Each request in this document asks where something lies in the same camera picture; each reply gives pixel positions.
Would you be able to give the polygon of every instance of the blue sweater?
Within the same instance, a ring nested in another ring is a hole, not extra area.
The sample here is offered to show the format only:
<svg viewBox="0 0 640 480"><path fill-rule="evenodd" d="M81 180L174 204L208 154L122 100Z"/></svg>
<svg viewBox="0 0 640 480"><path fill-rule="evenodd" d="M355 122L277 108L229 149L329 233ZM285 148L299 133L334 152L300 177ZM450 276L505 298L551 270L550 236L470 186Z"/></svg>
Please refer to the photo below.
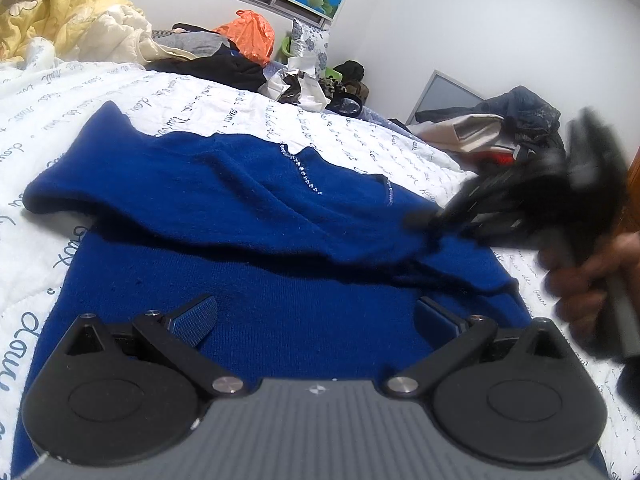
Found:
<svg viewBox="0 0 640 480"><path fill-rule="evenodd" d="M79 314L123 322L203 292L219 312L200 351L254 384L389 377L432 350L412 321L423 294L463 317L529 321L490 250L402 229L409 210L435 205L311 148L293 156L250 135L155 138L107 103L28 186L24 204L98 218L43 328L27 386ZM19 424L14 474L33 459Z"/></svg>

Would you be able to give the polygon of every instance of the gray device body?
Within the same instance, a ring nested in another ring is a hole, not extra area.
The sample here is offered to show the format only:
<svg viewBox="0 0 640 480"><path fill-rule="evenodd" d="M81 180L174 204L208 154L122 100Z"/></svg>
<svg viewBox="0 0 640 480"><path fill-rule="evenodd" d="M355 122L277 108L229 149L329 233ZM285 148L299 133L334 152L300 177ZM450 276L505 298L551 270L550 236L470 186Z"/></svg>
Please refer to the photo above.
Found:
<svg viewBox="0 0 640 480"><path fill-rule="evenodd" d="M371 381L265 379L218 399L191 434L140 462L97 468L44 454L23 480L606 480L586 460L515 469L444 437L415 400Z"/></svg>

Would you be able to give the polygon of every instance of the hand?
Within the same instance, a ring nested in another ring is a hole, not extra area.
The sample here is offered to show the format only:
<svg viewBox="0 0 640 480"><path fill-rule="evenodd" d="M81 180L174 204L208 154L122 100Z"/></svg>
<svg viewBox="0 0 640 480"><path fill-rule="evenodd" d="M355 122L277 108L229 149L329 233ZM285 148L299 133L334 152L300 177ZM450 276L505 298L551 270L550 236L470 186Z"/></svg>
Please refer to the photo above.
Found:
<svg viewBox="0 0 640 480"><path fill-rule="evenodd" d="M640 234L619 235L597 250L580 267L559 268L552 250L540 252L540 264L549 269L546 290L560 297L556 315L569 322L577 343L593 334L596 318L606 300L606 293L592 286L594 280L620 270L631 302L640 315Z"/></svg>

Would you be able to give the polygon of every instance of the blue floral pillowcase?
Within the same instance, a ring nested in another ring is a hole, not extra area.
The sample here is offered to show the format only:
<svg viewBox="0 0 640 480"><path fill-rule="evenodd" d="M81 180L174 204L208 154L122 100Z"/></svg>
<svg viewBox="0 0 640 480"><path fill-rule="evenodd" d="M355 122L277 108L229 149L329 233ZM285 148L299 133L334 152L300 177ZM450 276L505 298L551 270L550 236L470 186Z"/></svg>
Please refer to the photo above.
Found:
<svg viewBox="0 0 640 480"><path fill-rule="evenodd" d="M291 30L292 56L304 56L307 52L316 54L316 77L324 75L326 69L326 51L329 48L329 31L293 20Z"/></svg>

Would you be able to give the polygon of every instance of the green plastic object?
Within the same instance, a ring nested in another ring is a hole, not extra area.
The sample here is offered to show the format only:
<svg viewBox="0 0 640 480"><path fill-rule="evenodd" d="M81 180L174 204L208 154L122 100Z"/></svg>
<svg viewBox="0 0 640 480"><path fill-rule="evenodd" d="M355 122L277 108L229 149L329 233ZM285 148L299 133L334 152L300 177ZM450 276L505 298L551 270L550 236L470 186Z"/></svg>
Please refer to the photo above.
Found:
<svg viewBox="0 0 640 480"><path fill-rule="evenodd" d="M289 59L290 57L294 57L293 54L289 51L291 48L291 36L285 36L284 40L282 40L282 45L280 46L280 51L282 55ZM340 72L336 72L333 68L327 67L324 70L324 77L332 77L336 81L342 81L342 74Z"/></svg>

